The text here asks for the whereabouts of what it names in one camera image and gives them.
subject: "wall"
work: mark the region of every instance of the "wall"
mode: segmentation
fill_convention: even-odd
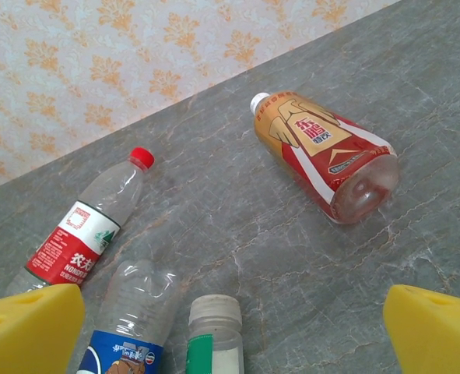
[[[395,1],[0,0],[0,185]]]

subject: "marble countertop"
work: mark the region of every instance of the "marble countertop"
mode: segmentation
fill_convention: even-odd
[[[338,226],[258,142],[261,91],[296,90],[399,152],[393,199]],[[460,0],[402,0],[0,187],[0,296],[100,171],[156,155],[138,209],[83,286],[87,316],[118,264],[150,258],[189,284],[163,356],[184,371],[191,301],[241,303],[247,373],[399,372],[382,319],[393,284],[460,297]]]

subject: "cartoon character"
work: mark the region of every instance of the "cartoon character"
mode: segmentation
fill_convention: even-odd
[[[120,360],[112,363],[105,374],[145,374],[145,356],[149,349],[124,343]]]

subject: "red and gold bottle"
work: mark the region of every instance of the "red and gold bottle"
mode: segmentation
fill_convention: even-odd
[[[258,138],[334,222],[361,220],[398,184],[387,141],[313,101],[289,91],[259,93],[251,110]]]

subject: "clear plastic bottle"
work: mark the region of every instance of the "clear plastic bottle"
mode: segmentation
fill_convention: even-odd
[[[77,374],[156,373],[179,290],[177,277],[155,263],[124,261],[111,279]]]
[[[259,140],[336,223],[363,219],[399,182],[388,142],[297,93],[258,93],[251,111]]]
[[[135,148],[128,161],[101,173],[15,276],[6,295],[50,284],[81,284],[135,209],[152,154]]]
[[[186,374],[244,374],[244,351],[238,301],[206,295],[191,304]]]

